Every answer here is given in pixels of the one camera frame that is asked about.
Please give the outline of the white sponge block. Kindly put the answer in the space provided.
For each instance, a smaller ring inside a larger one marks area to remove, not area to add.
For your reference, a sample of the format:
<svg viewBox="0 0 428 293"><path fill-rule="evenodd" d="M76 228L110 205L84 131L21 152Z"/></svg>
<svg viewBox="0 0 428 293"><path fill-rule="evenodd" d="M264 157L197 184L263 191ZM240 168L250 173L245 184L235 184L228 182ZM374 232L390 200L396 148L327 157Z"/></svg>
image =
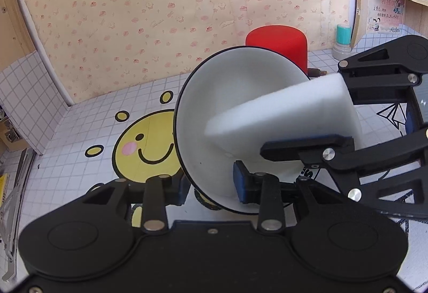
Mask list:
<svg viewBox="0 0 428 293"><path fill-rule="evenodd" d="M208 120L208 141L235 158L261 160L266 142L337 134L363 146L358 113L338 73L305 81L237 105Z"/></svg>

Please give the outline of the teal capped small bottle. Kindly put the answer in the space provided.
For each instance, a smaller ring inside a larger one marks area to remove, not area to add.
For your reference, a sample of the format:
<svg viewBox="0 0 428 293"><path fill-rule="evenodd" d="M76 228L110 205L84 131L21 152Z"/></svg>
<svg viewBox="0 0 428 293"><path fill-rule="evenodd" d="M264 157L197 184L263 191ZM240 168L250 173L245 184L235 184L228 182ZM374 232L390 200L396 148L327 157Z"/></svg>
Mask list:
<svg viewBox="0 0 428 293"><path fill-rule="evenodd" d="M352 29L349 25L338 24L336 28L336 40L332 48L334 59L341 61L351 56L352 48L350 45Z"/></svg>

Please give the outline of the red cylindrical speaker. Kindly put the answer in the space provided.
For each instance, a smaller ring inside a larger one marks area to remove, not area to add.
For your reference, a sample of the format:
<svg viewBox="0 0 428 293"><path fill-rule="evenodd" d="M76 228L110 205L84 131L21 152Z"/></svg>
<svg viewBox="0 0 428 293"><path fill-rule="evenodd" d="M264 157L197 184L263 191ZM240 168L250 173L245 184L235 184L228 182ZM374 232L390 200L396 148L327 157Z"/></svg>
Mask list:
<svg viewBox="0 0 428 293"><path fill-rule="evenodd" d="M277 52L308 74L308 40L297 28L283 25L261 26L248 33L245 45Z"/></svg>

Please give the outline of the metal folding rack yellow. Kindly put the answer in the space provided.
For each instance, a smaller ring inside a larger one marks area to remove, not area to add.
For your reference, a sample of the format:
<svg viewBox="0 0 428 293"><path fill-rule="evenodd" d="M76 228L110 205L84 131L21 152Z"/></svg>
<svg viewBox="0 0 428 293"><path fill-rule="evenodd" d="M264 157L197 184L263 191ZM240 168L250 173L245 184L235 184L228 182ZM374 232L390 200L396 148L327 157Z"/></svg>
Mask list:
<svg viewBox="0 0 428 293"><path fill-rule="evenodd" d="M36 156L32 148L22 150L17 164L15 177L12 179L11 192L1 197L1 246L5 254L5 273L3 282L12 282L17 274L17 242L19 221L24 200L25 188Z"/></svg>

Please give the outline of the wooden shelf unit left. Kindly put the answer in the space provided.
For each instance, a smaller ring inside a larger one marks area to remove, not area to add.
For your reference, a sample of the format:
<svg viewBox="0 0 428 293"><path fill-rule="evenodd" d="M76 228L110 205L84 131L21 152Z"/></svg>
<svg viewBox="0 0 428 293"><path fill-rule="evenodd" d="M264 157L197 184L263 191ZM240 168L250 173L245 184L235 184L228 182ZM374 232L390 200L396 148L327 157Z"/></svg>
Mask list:
<svg viewBox="0 0 428 293"><path fill-rule="evenodd" d="M1 107L39 155L69 109L24 0L1 0Z"/></svg>

